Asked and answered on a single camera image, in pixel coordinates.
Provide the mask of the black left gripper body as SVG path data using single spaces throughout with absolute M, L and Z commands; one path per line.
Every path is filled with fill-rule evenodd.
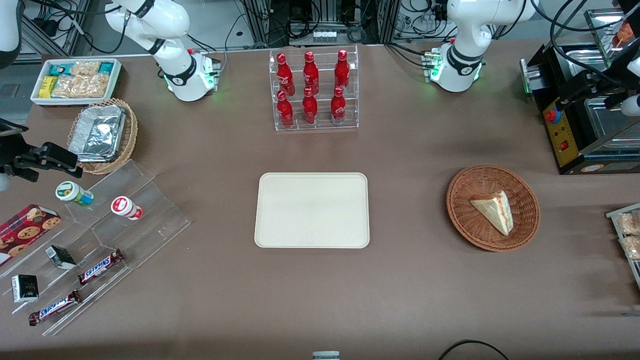
M 618 87 L 639 88 L 639 76 L 628 68 L 638 56 L 639 44 L 629 45 L 612 60 L 610 66 L 604 71 L 604 76 Z

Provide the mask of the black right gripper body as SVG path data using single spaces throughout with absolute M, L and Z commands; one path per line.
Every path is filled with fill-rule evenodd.
M 6 166 L 13 167 L 16 158 L 19 167 L 36 166 L 37 163 L 31 155 L 34 146 L 27 144 L 22 135 L 28 130 L 29 127 L 25 125 L 0 119 L 0 167 L 2 170 Z

